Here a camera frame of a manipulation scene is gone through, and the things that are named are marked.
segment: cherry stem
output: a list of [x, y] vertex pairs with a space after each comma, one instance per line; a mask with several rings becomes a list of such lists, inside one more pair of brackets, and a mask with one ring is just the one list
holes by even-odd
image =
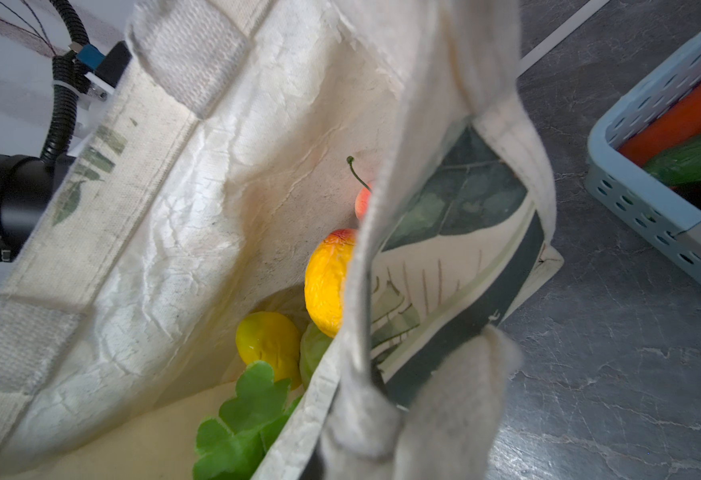
[[364, 181], [361, 179], [361, 177], [356, 175], [356, 171], [353, 169], [353, 160], [355, 160], [355, 159], [353, 157], [348, 157], [346, 160], [348, 162], [348, 167], [350, 167], [350, 172], [353, 174], [353, 176], [356, 178], [356, 180], [360, 181], [361, 184], [364, 185], [364, 188], [366, 188], [367, 190], [369, 190], [371, 192], [372, 189], [369, 187], [369, 185], [365, 184]]

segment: orange carrot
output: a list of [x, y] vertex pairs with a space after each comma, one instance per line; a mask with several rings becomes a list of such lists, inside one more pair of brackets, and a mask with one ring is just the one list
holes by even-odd
[[626, 141], [619, 152], [643, 167], [661, 151], [701, 134], [701, 83], [662, 117]]

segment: marble countertop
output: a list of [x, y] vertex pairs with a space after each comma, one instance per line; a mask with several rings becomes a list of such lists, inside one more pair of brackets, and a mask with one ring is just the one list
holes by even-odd
[[[524, 52], [585, 3], [522, 1]], [[519, 79], [566, 264], [502, 324], [526, 362], [490, 480], [701, 479], [701, 286], [583, 187], [595, 121], [699, 31], [701, 1], [612, 0]]]

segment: cucumber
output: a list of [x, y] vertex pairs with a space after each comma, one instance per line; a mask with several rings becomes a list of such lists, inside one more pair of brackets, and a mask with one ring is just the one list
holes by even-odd
[[644, 170], [669, 187], [701, 182], [701, 134], [657, 154]]

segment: light blue basket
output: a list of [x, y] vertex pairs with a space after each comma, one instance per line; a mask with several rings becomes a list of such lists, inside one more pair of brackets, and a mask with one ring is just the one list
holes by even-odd
[[701, 33], [596, 122], [586, 189], [701, 284], [701, 210], [622, 156], [619, 148], [701, 81]]

